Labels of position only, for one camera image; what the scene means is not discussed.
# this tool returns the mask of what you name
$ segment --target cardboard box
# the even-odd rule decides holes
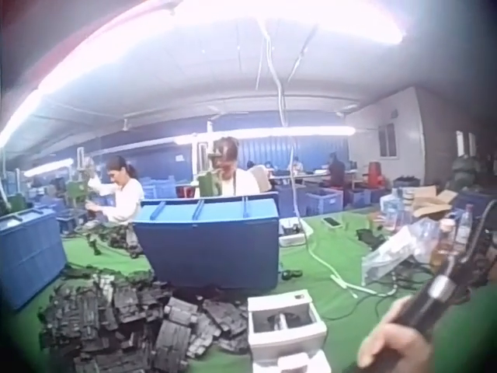
[[[457,196],[456,192],[444,190],[436,194],[436,186],[420,186],[412,188],[414,201],[412,207],[415,218],[429,217],[433,220],[439,220],[445,213],[452,210],[450,204]]]

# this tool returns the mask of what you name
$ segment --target window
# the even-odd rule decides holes
[[[461,157],[465,154],[464,152],[464,133],[462,131],[456,131],[456,141],[457,141],[457,156]]]
[[[471,132],[468,134],[469,136],[469,155],[471,157],[476,156],[476,136]]]
[[[395,126],[392,123],[378,128],[378,140],[380,141],[381,158],[397,156],[397,138],[395,137]]]

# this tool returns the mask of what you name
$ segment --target dark hair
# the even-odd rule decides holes
[[[124,157],[121,157],[120,155],[116,155],[109,159],[107,161],[106,167],[107,171],[120,171],[122,168],[125,168],[127,174],[130,176],[131,179],[136,179],[138,177],[137,170],[128,162],[126,162],[126,159],[124,159]]]
[[[238,160],[238,140],[232,137],[220,138],[214,142],[214,152],[219,154],[224,161],[236,161]]]

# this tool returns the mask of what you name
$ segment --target dark clothing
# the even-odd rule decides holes
[[[345,163],[336,159],[328,166],[328,171],[331,176],[331,187],[343,188],[345,185]]]

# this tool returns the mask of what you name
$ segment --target hanging wire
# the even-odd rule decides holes
[[[271,37],[267,31],[266,24],[264,23],[264,21],[261,19],[258,19],[258,24],[259,24],[259,28],[262,32],[262,36],[264,37],[264,40],[266,41],[266,61],[268,64],[269,72],[271,73],[271,76],[273,78],[273,81],[274,81],[274,83],[276,85],[276,89],[277,89],[278,114],[280,117],[280,122],[281,122],[281,125],[283,127],[288,127],[287,104],[286,104],[286,100],[285,100],[284,88],[283,88],[283,84],[281,83],[280,79],[278,78],[277,71],[274,68],[273,45],[272,45]],[[290,163],[289,164],[291,164],[292,161],[294,160],[295,144],[296,144],[294,137],[291,137],[290,143],[291,143],[291,146],[290,146]],[[292,189],[292,200],[294,203],[294,211],[295,211],[295,214],[297,216],[299,226],[301,227],[301,231],[304,233],[306,249],[307,249],[309,255],[314,260],[316,260],[322,266],[328,268],[332,272],[330,278],[335,283],[337,283],[337,285],[340,286],[343,290],[347,290],[355,299],[359,298],[355,291],[361,291],[363,293],[367,293],[370,295],[376,295],[379,297],[391,297],[392,295],[394,295],[398,290],[398,286],[395,283],[395,281],[393,282],[393,288],[387,293],[379,293],[379,292],[371,290],[369,288],[365,288],[362,286],[357,286],[357,285],[348,283],[342,278],[342,276],[340,276],[339,272],[333,266],[331,266],[329,263],[326,263],[323,259],[321,259],[319,256],[317,256],[315,254],[314,250],[309,246],[308,237],[305,234],[305,230],[302,228],[303,227],[302,218],[301,218],[301,215],[300,215],[300,212],[298,209],[298,203],[297,203],[297,187],[296,187],[296,183],[295,183],[294,173],[291,171],[290,171],[290,185],[291,185],[291,189]]]

